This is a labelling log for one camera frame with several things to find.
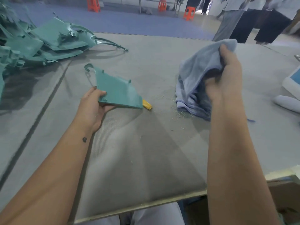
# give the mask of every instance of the person wearing white shirt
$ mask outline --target person wearing white shirt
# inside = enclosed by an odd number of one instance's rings
[[[224,8],[225,12],[222,23],[212,41],[216,42],[230,37],[242,14],[248,9],[251,1],[254,0],[228,0]]]
[[[274,42],[292,22],[297,10],[300,9],[300,0],[272,0],[268,8],[272,11],[254,39],[257,44]]]
[[[248,10],[245,11],[234,28],[230,39],[236,39],[238,43],[246,43],[250,33],[257,23],[267,0],[254,0],[250,2]]]

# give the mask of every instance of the blue cloth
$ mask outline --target blue cloth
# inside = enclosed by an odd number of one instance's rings
[[[187,111],[205,120],[210,120],[212,106],[205,92],[204,79],[222,74],[224,64],[221,63],[219,53],[221,44],[225,44],[230,51],[234,52],[237,41],[225,39],[214,42],[199,50],[180,65],[175,89],[179,111]]]

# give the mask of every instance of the person's right hand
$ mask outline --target person's right hand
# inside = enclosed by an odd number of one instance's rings
[[[241,63],[236,55],[229,51],[224,44],[220,46],[220,55],[226,65],[221,79],[216,82],[215,78],[210,78],[205,82],[205,90],[211,102],[223,98],[242,96]]]

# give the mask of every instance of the person's left hand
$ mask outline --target person's left hand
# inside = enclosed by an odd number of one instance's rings
[[[88,90],[81,98],[74,122],[84,130],[95,132],[99,129],[104,114],[114,108],[98,102],[99,97],[105,94],[106,91],[98,90],[96,87]]]

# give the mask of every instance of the yellow object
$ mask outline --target yellow object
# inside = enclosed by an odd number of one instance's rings
[[[143,100],[143,107],[148,109],[148,110],[151,110],[152,109],[152,106],[150,103],[148,103],[146,100]]]

